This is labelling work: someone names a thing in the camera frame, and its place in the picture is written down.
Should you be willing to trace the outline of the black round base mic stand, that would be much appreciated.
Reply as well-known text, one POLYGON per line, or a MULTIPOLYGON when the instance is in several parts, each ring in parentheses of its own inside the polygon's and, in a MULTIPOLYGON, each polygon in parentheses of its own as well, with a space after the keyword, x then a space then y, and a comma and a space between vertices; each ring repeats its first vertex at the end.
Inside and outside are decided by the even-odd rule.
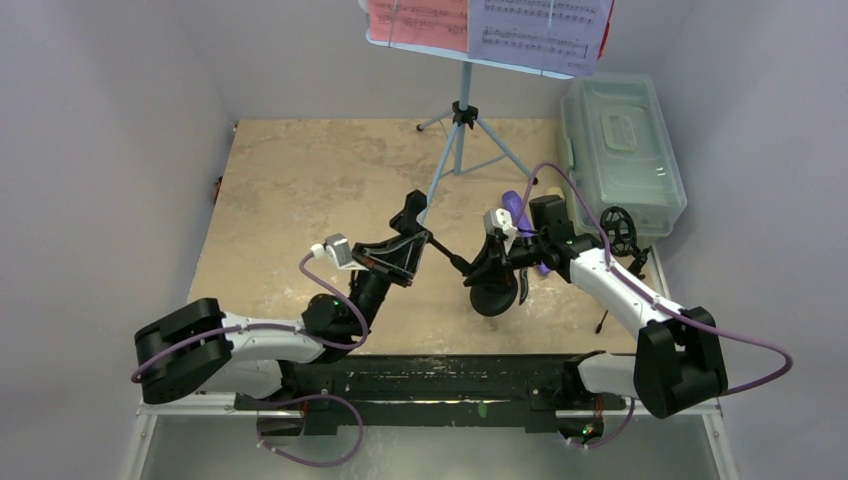
MULTIPOLYGON (((453 253, 443 244, 438 242, 422 224, 417 217, 427 207, 427 196, 420 190, 413 190, 405 197, 403 208, 390 221, 389 226, 399 234, 410 235, 420 231, 428 231, 431 240, 428 244, 441 252, 451 265, 463 276, 470 272, 470 264, 458 254, 453 253)), ((497 239, 498 235, 486 234, 485 240, 497 239)), ((473 310, 484 317, 495 317, 506 312, 515 302, 519 293, 519 281, 514 274, 512 285, 464 285, 469 289, 469 299, 473 310)))

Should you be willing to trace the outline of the purple microphone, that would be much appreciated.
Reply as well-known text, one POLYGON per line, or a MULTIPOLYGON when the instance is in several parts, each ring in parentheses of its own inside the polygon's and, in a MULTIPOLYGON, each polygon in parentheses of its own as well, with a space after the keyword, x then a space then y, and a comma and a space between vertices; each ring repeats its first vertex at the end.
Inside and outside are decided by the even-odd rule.
MULTIPOLYGON (((513 225, 517 228, 520 237, 532 237, 532 233, 525 231, 535 231, 531 217, 526 209, 524 214, 519 219, 520 207, 522 206, 522 197, 514 190, 506 191, 502 197, 502 207, 510 213, 513 225)), ((551 270, 544 264, 539 264, 534 267, 541 276, 548 276, 551 270)))

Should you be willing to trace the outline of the black shock mount tripod stand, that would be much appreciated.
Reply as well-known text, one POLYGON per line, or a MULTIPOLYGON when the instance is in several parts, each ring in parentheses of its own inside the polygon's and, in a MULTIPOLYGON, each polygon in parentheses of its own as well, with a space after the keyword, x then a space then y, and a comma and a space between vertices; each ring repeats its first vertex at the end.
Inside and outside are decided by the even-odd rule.
POLYGON ((611 206, 602 212, 599 224, 607 235, 612 255, 631 257, 628 272, 644 280, 646 275, 642 270, 648 262, 651 247, 639 247, 639 236, 631 215, 620 206, 611 206))

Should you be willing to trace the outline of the purple sheet music page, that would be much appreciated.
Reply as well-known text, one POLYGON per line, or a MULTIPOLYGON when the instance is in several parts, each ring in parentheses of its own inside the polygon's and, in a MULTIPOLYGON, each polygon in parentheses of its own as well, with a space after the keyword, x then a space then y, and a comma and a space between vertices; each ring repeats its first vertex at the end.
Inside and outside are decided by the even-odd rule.
POLYGON ((469 57, 571 77, 594 74, 612 0, 478 0, 470 3, 469 57))

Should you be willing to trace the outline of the cream microphone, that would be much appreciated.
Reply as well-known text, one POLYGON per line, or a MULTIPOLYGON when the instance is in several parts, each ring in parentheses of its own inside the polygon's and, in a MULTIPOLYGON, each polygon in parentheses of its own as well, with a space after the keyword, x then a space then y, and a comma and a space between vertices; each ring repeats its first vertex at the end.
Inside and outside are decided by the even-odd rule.
POLYGON ((550 187, 546 190, 547 195, 554 195, 561 199, 565 199, 565 194, 563 190, 559 187, 550 187))

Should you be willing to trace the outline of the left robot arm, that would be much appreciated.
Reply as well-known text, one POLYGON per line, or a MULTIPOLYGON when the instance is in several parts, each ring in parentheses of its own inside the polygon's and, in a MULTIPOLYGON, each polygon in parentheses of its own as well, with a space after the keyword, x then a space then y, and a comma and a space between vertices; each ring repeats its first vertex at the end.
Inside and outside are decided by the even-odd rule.
POLYGON ((332 363, 362 346, 390 288, 412 284, 431 239, 422 227, 377 243, 332 235, 298 265, 325 290, 299 317, 248 317, 225 311, 213 297, 194 300, 135 333, 138 366, 130 380, 150 405, 213 391, 287 408, 298 382, 282 372, 283 363, 332 363))

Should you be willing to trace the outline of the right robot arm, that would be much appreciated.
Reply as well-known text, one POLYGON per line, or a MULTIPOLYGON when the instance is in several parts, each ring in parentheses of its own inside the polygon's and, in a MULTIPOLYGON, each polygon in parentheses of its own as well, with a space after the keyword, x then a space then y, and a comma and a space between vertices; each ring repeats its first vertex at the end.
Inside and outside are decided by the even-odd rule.
POLYGON ((633 354, 593 351, 564 363, 560 394, 584 407, 600 394, 640 401, 664 419, 728 390, 715 321, 701 307, 685 309, 622 268, 595 237, 575 233, 558 195, 530 202, 533 234, 519 231, 504 209, 484 217, 477 256, 456 261, 473 309, 487 317, 508 310, 519 293, 518 271, 545 265, 599 301, 636 340, 633 354))

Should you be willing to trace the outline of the black pruning shears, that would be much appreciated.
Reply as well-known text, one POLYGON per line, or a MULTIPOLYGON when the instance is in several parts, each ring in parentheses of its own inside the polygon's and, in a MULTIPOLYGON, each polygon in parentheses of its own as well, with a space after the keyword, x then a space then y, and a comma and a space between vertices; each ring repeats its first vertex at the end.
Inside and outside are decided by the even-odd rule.
POLYGON ((523 305, 529 296, 529 269, 522 268, 519 270, 519 304, 523 305))

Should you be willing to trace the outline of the clear plastic storage box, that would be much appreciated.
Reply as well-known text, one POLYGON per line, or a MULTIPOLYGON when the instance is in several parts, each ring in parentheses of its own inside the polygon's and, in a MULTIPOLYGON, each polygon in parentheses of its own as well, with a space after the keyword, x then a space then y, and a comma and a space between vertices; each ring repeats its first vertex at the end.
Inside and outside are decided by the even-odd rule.
POLYGON ((687 206, 654 83, 646 74, 596 73, 570 81, 560 100, 563 190, 576 231, 591 216, 625 209, 640 248, 669 236, 687 206))

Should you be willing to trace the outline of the pink sheet music page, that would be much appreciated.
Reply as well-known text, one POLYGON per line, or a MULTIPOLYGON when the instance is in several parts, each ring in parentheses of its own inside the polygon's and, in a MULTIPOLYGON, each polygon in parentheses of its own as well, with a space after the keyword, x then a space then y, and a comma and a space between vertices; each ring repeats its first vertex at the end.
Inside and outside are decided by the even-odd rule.
POLYGON ((364 5, 373 40, 468 51, 468 1, 370 0, 364 5))

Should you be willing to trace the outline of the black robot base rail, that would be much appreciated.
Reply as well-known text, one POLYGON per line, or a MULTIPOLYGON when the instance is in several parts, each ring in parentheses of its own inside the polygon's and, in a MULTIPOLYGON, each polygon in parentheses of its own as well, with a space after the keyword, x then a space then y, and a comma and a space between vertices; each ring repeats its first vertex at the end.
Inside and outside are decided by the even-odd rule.
POLYGON ((620 396, 584 401, 559 388, 576 354, 351 355, 331 364, 282 365, 283 386, 255 399, 237 394, 238 411, 260 416, 268 436, 334 435, 358 423, 373 427, 521 428, 597 438, 602 414, 623 411, 620 396), (477 404, 488 416, 480 418, 477 404))

